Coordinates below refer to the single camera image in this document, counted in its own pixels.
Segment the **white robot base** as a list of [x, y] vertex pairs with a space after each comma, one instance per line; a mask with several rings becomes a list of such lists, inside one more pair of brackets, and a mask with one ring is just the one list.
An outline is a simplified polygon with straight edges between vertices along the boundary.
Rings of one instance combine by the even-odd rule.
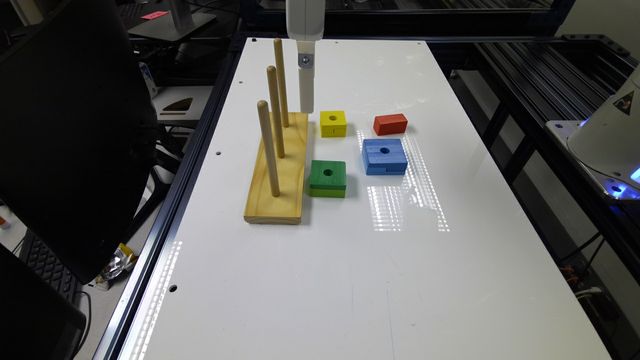
[[639, 203], [639, 71], [588, 119], [549, 121], [548, 130], [601, 195]]

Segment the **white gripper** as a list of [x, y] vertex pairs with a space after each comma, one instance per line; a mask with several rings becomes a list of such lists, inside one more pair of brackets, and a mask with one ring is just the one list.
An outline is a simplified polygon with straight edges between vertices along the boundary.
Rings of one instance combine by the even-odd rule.
[[325, 0], [286, 0], [286, 28], [297, 40], [300, 109], [314, 112], [315, 42], [323, 37]]

